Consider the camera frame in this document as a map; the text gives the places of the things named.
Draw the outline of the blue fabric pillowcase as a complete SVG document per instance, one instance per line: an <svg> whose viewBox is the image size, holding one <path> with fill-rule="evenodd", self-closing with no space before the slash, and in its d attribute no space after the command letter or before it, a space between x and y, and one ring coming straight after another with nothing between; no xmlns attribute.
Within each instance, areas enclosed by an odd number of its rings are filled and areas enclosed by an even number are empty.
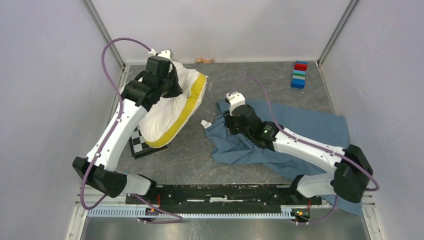
<svg viewBox="0 0 424 240"><path fill-rule="evenodd" d="M363 215L362 198L373 169L362 150L348 144L343 118L247 100L219 102L214 122L202 121L212 158L222 164L263 164L291 180L296 195L323 197L337 208Z"/></svg>

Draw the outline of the white pillow with yellow side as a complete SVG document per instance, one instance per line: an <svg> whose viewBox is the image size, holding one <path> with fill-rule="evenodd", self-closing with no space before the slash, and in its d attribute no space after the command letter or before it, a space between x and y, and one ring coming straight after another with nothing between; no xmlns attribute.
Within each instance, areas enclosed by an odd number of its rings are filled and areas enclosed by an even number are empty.
<svg viewBox="0 0 424 240"><path fill-rule="evenodd" d="M164 147L175 138L198 109L205 93L207 76L180 62L173 64L182 94L161 98L138 124L144 142L152 148Z"/></svg>

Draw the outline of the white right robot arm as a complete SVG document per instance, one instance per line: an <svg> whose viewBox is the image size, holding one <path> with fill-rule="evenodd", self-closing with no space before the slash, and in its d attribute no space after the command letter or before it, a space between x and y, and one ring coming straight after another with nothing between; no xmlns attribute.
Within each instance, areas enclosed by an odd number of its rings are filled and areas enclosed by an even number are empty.
<svg viewBox="0 0 424 240"><path fill-rule="evenodd" d="M323 171L295 177L288 191L295 204L321 195L335 195L356 204L365 192L380 188L371 165L356 145L343 148L303 137L275 121L261 120L248 104L230 107L223 116L230 134L242 134L261 149L294 156Z"/></svg>

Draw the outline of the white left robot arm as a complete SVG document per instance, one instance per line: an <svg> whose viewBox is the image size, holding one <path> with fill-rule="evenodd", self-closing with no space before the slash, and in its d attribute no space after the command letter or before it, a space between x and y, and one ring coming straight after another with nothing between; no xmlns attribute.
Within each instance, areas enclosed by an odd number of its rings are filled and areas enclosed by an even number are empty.
<svg viewBox="0 0 424 240"><path fill-rule="evenodd" d="M127 175L116 170L121 153L153 105L161 98L182 94L178 74L170 57L154 55L146 68L129 81L120 94L118 108L104 133L85 157L72 163L83 183L108 197L137 194L145 204L153 203L157 190L152 181L142 175Z"/></svg>

